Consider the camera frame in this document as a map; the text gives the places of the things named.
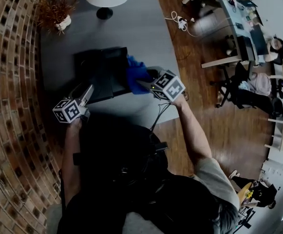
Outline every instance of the cable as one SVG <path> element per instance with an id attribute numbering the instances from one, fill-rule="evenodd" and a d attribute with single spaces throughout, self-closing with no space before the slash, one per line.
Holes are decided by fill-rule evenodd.
<path id="1" fill-rule="evenodd" d="M 171 14 L 170 14 L 171 18 L 164 18 L 166 20 L 173 20 L 174 22 L 176 22 L 178 24 L 178 21 L 176 20 L 177 19 L 177 12 L 176 11 L 172 11 Z M 230 18 L 225 18 L 224 20 L 222 20 L 219 24 L 217 24 L 217 26 L 215 28 L 217 28 L 220 24 L 222 24 L 224 21 L 228 20 Z M 187 33 L 192 36 L 192 37 L 201 37 L 203 36 L 206 32 L 209 32 L 209 31 L 212 31 L 214 29 L 211 29 L 211 30 L 207 30 L 206 32 L 204 32 L 203 34 L 200 34 L 200 35 L 193 35 L 189 32 L 188 30 L 188 22 L 184 25 L 184 28 L 181 29 L 182 31 L 187 31 Z"/>
<path id="2" fill-rule="evenodd" d="M 156 117 L 156 120 L 155 120 L 154 124 L 153 124 L 153 125 L 151 126 L 151 128 L 150 128 L 150 131 L 151 131 L 150 137 L 151 137 L 152 134 L 153 134 L 153 131 L 154 131 L 154 128 L 155 128 L 155 126 L 156 126 L 157 121 L 159 120 L 159 118 L 161 117 L 161 115 L 166 111 L 166 109 L 168 109 L 168 107 L 169 107 L 170 105 L 171 105 L 170 102 L 167 102 L 167 103 L 164 103 L 164 104 L 159 104 L 159 114 L 158 114 L 158 116 Z"/>
<path id="3" fill-rule="evenodd" d="M 181 58 L 181 59 L 176 59 L 177 61 L 181 61 L 181 60 L 185 60 L 189 57 L 189 55 L 192 54 L 192 51 L 189 52 L 189 54 L 187 54 L 185 57 Z"/>

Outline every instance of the white pot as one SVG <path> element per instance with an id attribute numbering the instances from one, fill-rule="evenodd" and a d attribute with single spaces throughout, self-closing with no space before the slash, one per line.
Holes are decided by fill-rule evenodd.
<path id="1" fill-rule="evenodd" d="M 56 28 L 60 31 L 63 31 L 67 26 L 71 24 L 71 18 L 69 15 L 61 23 L 56 24 Z"/>

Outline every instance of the hand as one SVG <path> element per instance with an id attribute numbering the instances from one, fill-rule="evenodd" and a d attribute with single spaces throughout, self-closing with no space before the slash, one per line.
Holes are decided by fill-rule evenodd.
<path id="1" fill-rule="evenodd" d="M 186 103 L 186 99 L 183 94 L 178 96 L 178 98 L 172 102 L 172 104 L 175 105 L 177 108 L 180 108 L 183 103 Z"/>
<path id="2" fill-rule="evenodd" d="M 74 121 L 70 123 L 70 125 L 67 128 L 67 131 L 71 133 L 79 133 L 79 130 L 82 128 L 82 121 L 81 118 L 76 118 Z"/>

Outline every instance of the white bag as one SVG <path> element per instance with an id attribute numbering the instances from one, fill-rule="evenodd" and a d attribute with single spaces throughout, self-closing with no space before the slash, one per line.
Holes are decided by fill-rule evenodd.
<path id="1" fill-rule="evenodd" d="M 262 96 L 268 96 L 271 93 L 271 81 L 265 73 L 253 73 L 253 76 L 247 82 L 253 93 Z"/>

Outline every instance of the potted plant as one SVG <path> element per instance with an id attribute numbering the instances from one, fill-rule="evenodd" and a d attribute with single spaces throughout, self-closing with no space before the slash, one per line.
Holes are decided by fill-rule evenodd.
<path id="1" fill-rule="evenodd" d="M 38 25 L 59 34 L 71 24 L 70 13 L 75 10 L 77 0 L 40 0 L 36 4 Z"/>

